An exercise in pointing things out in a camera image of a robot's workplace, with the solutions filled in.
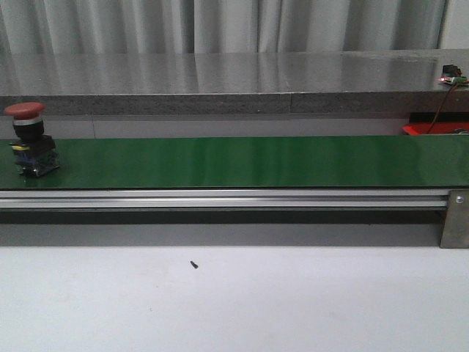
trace metal bracket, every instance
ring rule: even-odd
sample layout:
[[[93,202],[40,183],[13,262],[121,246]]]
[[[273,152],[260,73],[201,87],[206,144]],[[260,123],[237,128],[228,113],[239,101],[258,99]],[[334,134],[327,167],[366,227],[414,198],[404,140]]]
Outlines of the metal bracket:
[[[469,248],[469,191],[451,191],[441,248]]]

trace aluminum rail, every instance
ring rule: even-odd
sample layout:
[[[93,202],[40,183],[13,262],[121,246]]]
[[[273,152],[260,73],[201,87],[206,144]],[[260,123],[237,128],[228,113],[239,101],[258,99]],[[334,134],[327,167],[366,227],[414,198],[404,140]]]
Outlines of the aluminum rail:
[[[449,188],[0,191],[0,209],[446,208]]]

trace red mushroom button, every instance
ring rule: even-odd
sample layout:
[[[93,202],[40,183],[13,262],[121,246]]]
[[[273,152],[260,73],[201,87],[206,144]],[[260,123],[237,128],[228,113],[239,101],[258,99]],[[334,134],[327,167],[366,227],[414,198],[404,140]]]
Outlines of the red mushroom button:
[[[44,104],[31,101],[7,106],[4,113],[13,116],[15,120],[30,120],[38,117],[39,112],[44,109]]]

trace gray curtain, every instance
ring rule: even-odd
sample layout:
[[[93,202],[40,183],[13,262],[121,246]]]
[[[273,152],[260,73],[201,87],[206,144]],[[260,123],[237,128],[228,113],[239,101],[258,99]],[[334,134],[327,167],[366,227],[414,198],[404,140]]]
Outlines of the gray curtain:
[[[437,48],[445,0],[0,0],[0,53]]]

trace white floor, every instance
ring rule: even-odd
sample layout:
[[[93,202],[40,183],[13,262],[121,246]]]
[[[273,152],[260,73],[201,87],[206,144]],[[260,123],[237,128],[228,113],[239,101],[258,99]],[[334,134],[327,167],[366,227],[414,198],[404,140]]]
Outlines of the white floor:
[[[140,229],[0,235],[35,227]],[[0,271],[0,351],[469,351],[469,250],[23,246]]]

